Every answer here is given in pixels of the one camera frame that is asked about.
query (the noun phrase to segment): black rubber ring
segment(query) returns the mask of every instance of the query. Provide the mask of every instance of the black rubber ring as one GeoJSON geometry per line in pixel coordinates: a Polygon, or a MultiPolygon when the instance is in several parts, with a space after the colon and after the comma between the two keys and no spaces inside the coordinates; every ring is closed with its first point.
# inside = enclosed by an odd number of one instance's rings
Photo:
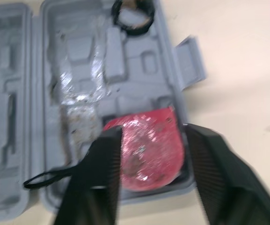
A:
{"type": "Polygon", "coordinates": [[[149,20],[146,24],[142,26],[128,26],[122,23],[119,20],[120,9],[124,0],[116,0],[112,7],[112,17],[113,23],[121,27],[122,30],[125,30],[127,35],[138,36],[145,34],[149,31],[149,28],[154,22],[155,7],[152,0],[134,0],[137,4],[137,8],[142,10],[148,17],[149,20]]]}

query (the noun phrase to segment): crumpled plastic wrapping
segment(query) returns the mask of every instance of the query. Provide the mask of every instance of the crumpled plastic wrapping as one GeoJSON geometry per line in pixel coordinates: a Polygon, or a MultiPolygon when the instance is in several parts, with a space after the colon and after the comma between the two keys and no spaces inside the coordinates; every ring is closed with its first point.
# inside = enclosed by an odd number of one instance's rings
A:
{"type": "Polygon", "coordinates": [[[184,163],[184,146],[173,108],[133,114],[109,122],[123,126],[121,180],[131,191],[171,183],[184,163]]]}
{"type": "Polygon", "coordinates": [[[91,91],[84,93],[75,93],[72,84],[73,75],[71,63],[68,60],[67,44],[64,45],[62,51],[66,56],[60,59],[61,67],[65,71],[61,73],[60,85],[63,105],[83,105],[87,103],[95,103],[109,94],[108,87],[104,81],[104,59],[106,54],[106,33],[105,33],[106,19],[103,15],[97,15],[92,20],[92,27],[95,31],[94,34],[94,52],[91,58],[91,80],[95,86],[91,91]]]}
{"type": "Polygon", "coordinates": [[[67,42],[63,38],[57,54],[60,59],[60,102],[65,107],[60,108],[61,139],[65,153],[65,165],[72,162],[69,144],[64,143],[66,135],[71,135],[76,158],[80,161],[84,157],[81,148],[84,143],[93,142],[102,131],[102,120],[98,118],[97,103],[109,94],[108,87],[104,81],[104,58],[106,54],[106,19],[103,15],[95,15],[90,21],[94,31],[94,46],[91,57],[91,80],[94,83],[92,90],[76,92],[73,85],[73,74],[71,62],[68,58],[67,42]]]}

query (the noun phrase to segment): open tool case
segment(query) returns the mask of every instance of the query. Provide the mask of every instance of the open tool case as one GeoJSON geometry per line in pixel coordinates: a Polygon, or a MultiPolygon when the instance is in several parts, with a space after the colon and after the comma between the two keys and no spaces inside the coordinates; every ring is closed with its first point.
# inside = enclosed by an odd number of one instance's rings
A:
{"type": "MultiPolygon", "coordinates": [[[[22,183],[55,168],[76,165],[90,143],[75,148],[79,128],[93,139],[110,119],[173,105],[179,124],[188,122],[182,91],[205,78],[196,40],[176,48],[169,41],[160,1],[148,33],[128,37],[113,25],[114,0],[46,0],[39,16],[23,4],[0,5],[0,221],[27,208],[22,183]],[[91,79],[96,29],[104,47],[105,96],[66,121],[66,81],[76,93],[95,96],[91,79]]],[[[123,15],[140,21],[135,14],[123,15]]],[[[43,204],[57,211],[68,179],[39,191],[43,204]]],[[[194,188],[190,154],[179,177],[150,192],[121,191],[121,203],[185,194],[194,188]]]]}

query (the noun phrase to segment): molded foam compartment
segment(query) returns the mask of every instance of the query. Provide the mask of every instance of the molded foam compartment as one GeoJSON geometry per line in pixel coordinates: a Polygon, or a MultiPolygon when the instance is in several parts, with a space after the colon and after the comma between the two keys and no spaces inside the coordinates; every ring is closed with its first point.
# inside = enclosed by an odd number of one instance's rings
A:
{"type": "Polygon", "coordinates": [[[25,115],[29,18],[23,4],[0,6],[0,220],[20,215],[29,201],[22,188],[29,176],[29,117],[25,115]]]}
{"type": "MultiPolygon", "coordinates": [[[[123,31],[112,24],[110,10],[113,3],[113,0],[58,0],[43,3],[43,38],[39,43],[44,53],[43,87],[40,90],[44,107],[40,113],[45,121],[43,134],[46,136],[41,138],[44,146],[41,154],[45,162],[39,172],[77,164],[80,155],[83,157],[91,144],[90,141],[85,142],[80,149],[76,146],[72,133],[76,132],[76,126],[65,122],[69,120],[68,110],[62,111],[64,116],[61,116],[61,104],[67,93],[67,89],[63,88],[65,81],[73,87],[69,88],[69,93],[94,95],[95,82],[91,72],[95,44],[98,42],[105,59],[102,82],[109,92],[94,103],[95,109],[90,111],[97,120],[96,124],[170,105],[175,106],[179,123],[186,122],[182,90],[178,82],[178,76],[182,75],[176,69],[158,1],[155,1],[157,13],[154,24],[147,34],[138,37],[126,37],[123,31]],[[102,21],[99,38],[96,37],[96,20],[102,21]]],[[[124,12],[123,18],[136,23],[138,17],[133,13],[124,12]]],[[[95,132],[101,132],[99,127],[94,127],[95,132]]],[[[186,164],[173,184],[141,193],[122,190],[122,202],[134,203],[191,191],[194,177],[188,161],[186,156],[186,164]]],[[[42,201],[52,211],[56,211],[60,205],[68,181],[62,180],[41,192],[42,201]]]]}

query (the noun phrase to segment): case latch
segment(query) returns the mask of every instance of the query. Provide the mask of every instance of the case latch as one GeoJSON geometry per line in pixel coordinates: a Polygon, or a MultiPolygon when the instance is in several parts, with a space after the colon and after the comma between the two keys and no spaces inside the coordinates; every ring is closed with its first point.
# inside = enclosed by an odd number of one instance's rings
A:
{"type": "Polygon", "coordinates": [[[182,72],[182,76],[179,77],[181,89],[204,80],[206,76],[196,39],[187,37],[175,49],[182,72]]]}

